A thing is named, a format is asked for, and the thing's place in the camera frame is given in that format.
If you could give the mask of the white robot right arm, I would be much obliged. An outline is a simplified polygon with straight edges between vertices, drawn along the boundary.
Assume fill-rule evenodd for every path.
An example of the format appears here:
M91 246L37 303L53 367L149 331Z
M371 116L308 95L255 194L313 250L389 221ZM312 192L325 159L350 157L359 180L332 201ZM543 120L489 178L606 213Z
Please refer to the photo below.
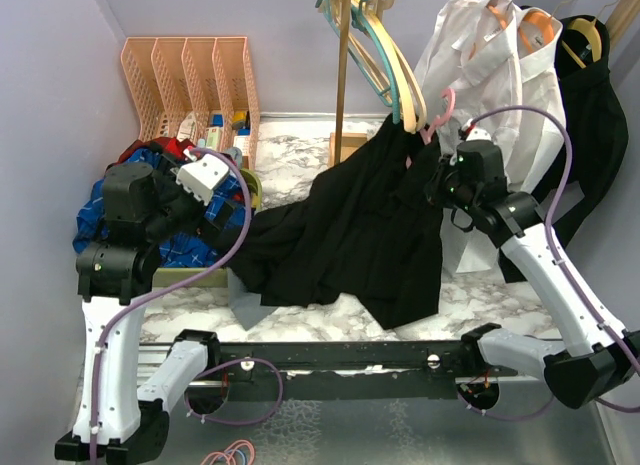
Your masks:
M627 382L639 360L639 334L597 298L548 227L534 197L510 192L500 149L488 140L461 143L443 156L425 195L463 211L515 265L551 315L560 339L547 341L487 324L464 335L461 368L481 376L507 367L546 383L553 397L579 409Z

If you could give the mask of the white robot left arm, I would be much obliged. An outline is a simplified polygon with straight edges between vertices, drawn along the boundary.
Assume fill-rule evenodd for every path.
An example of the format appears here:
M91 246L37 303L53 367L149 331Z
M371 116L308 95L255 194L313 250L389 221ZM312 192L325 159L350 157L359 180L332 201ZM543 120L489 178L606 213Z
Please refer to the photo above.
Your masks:
M159 457L170 413L195 377L220 370L220 343L213 332L186 330L160 367L138 384L139 339L144 305L161 266L160 245L177 233L210 239L232 208L213 223L205 212L215 191L237 168L206 154L158 167L126 162L111 167L102 183L108 235L77 257L78 293L86 330L82 398L72 429L54 446L58 461L142 464Z

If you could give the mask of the pink hanger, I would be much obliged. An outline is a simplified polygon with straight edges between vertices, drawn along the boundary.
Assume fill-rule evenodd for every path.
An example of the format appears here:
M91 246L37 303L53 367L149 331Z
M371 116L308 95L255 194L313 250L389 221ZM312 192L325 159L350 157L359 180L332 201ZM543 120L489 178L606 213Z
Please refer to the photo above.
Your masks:
M417 136L423 145L429 145L436 132L452 118L456 104L456 94L452 88L445 88L431 107L417 85L409 85L406 93L400 94L403 126L408 133Z

